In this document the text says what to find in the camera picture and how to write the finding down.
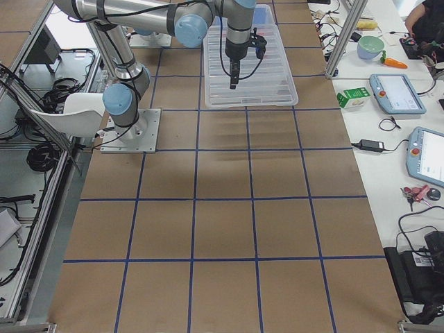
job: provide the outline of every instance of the green carton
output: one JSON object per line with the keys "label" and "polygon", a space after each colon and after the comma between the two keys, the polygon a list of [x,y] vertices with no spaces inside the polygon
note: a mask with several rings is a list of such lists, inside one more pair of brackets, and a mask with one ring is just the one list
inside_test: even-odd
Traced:
{"label": "green carton", "polygon": [[370,93],[366,88],[362,87],[344,90],[339,92],[336,97],[338,98],[339,106],[345,109],[364,105],[370,98]]}

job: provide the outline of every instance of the white label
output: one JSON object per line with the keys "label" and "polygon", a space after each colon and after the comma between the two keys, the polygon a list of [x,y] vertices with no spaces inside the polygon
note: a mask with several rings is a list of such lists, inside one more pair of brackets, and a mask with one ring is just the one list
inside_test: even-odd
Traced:
{"label": "white label", "polygon": [[415,265],[417,267],[432,267],[433,261],[431,258],[421,257],[420,255],[417,255],[416,253],[412,253],[413,260],[415,260]]}

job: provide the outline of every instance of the light blue cap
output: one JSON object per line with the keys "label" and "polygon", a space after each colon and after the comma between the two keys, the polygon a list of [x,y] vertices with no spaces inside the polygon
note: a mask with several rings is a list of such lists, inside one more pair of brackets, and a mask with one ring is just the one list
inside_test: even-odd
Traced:
{"label": "light blue cap", "polygon": [[141,36],[149,36],[153,33],[151,30],[142,30],[142,29],[135,29],[136,33],[138,33]]}
{"label": "light blue cap", "polygon": [[182,16],[174,26],[174,35],[186,47],[197,47],[202,44],[207,31],[207,22],[194,14]]}
{"label": "light blue cap", "polygon": [[133,92],[125,85],[116,83],[103,92],[102,100],[110,114],[120,116],[130,108]]}
{"label": "light blue cap", "polygon": [[239,4],[240,6],[248,9],[254,9],[256,8],[256,0],[234,0]]}

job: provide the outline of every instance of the orange toy carrot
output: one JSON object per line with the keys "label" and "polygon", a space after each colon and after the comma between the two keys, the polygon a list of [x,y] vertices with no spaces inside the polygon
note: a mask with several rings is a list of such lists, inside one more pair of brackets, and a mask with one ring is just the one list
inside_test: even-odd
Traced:
{"label": "orange toy carrot", "polygon": [[404,64],[403,62],[397,61],[397,60],[392,59],[392,58],[386,58],[386,52],[385,51],[382,51],[381,62],[384,65],[390,66],[390,67],[396,67],[396,68],[401,68],[401,69],[406,69],[407,68],[407,65]]}

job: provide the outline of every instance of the bowl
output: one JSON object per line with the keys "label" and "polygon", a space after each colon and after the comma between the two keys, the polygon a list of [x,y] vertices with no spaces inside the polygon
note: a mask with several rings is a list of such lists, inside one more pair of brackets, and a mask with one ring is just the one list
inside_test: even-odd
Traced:
{"label": "bowl", "polygon": [[358,41],[358,56],[361,59],[373,59],[384,50],[384,42],[378,37],[363,36]]}

